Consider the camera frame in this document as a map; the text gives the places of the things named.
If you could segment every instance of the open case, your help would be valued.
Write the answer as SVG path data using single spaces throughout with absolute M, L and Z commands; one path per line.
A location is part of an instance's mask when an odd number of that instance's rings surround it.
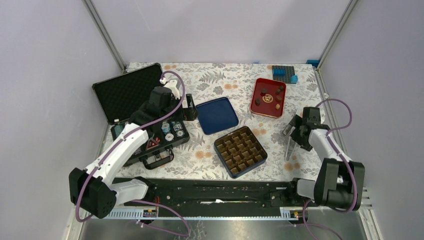
M 122 132 L 131 114 L 149 101 L 152 90 L 163 86 L 159 82 L 161 75 L 161 65 L 155 63 L 93 84 L 107 122 L 112 125 L 113 140 Z M 186 101 L 188 108 L 181 106 L 170 119 L 146 129 L 149 140 L 133 153 L 124 167 L 141 161 L 151 170 L 173 160 L 172 148 L 190 139 L 183 120 L 192 121 L 197 116 L 191 94 L 186 95 Z

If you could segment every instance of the blue block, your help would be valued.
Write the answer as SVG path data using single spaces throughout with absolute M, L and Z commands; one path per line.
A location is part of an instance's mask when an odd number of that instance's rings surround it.
M 298 76 L 297 75 L 291 76 L 290 83 L 291 84 L 297 84 L 298 83 Z
M 273 69 L 272 74 L 279 77 L 284 77 L 286 75 L 286 70 L 284 69 Z
M 318 68 L 318 64 L 320 64 L 320 60 L 307 60 L 306 64 L 310 64 L 315 68 Z

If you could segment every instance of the white poker chip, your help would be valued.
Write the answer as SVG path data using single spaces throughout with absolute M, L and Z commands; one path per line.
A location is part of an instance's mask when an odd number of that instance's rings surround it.
M 165 139 L 166 139 L 168 142 L 170 142 L 170 141 L 172 141 L 172 140 L 174 139 L 174 135 L 172 135 L 172 133 L 168 133 L 168 134 L 165 136 Z
M 176 132 L 176 135 L 178 136 L 178 137 L 182 137 L 182 136 L 184 136 L 184 132 L 183 131 L 177 131 Z

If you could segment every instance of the white panel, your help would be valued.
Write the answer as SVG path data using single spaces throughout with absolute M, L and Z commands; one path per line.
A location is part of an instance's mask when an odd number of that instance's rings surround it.
M 349 0 L 94 0 L 129 62 L 305 63 Z
M 80 0 L 2 1 L 0 39 L 0 239 L 58 240 L 107 125 L 91 85 L 120 71 Z
M 359 1 L 322 66 L 330 97 L 352 108 L 343 139 L 365 165 L 385 240 L 424 236 L 423 9 L 422 0 Z M 347 110 L 333 106 L 347 123 Z

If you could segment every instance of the table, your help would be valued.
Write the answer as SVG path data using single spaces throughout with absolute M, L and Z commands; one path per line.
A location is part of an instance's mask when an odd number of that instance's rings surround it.
M 131 63 L 127 71 L 134 71 L 151 63 Z M 283 115 L 272 118 L 250 111 L 256 79 L 272 79 L 272 65 L 294 66 L 297 84 L 288 84 Z M 268 154 L 264 164 L 234 179 L 235 181 L 291 181 L 293 178 L 315 180 L 321 161 L 314 150 L 307 152 L 297 148 L 285 161 L 287 137 L 282 131 L 295 113 L 303 107 L 315 106 L 321 100 L 317 80 L 310 64 L 234 64 L 234 63 L 162 63 L 162 69 L 178 73 L 186 86 L 186 93 L 193 95 L 196 105 L 220 97 L 228 97 L 239 119 L 236 127 L 205 135 L 199 121 L 186 121 L 190 133 L 189 142 L 173 149 L 175 159 L 153 170 L 147 170 L 141 162 L 123 167 L 117 177 L 232 180 L 217 154 L 214 141 L 242 126 L 248 126 Z M 169 79 L 177 79 L 167 74 Z M 105 150 L 113 139 L 108 130 Z

